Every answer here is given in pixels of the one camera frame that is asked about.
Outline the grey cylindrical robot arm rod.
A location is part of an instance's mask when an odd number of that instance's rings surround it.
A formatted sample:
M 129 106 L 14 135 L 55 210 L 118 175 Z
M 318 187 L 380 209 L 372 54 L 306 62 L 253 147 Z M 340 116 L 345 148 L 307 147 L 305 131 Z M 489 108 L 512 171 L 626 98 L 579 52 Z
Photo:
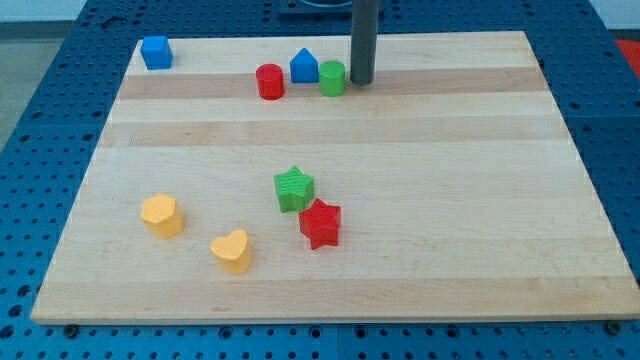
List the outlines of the grey cylindrical robot arm rod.
M 352 1 L 350 80 L 357 86 L 374 79 L 378 12 L 378 0 Z

